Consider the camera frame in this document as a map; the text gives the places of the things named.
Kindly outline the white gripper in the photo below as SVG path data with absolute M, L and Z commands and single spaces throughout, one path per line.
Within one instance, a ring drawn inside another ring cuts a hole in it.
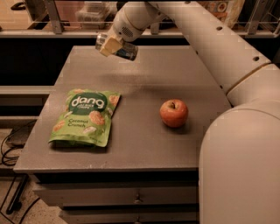
M 115 15 L 108 31 L 109 37 L 99 52 L 108 57 L 123 47 L 123 41 L 132 42 L 139 38 L 159 16 L 159 11 L 148 2 L 127 2 Z

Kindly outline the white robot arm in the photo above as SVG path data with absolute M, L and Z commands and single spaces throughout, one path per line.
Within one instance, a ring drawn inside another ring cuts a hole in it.
M 206 131 L 199 154 L 200 224 L 280 224 L 280 69 L 199 3 L 127 2 L 105 55 L 170 18 L 232 108 Z

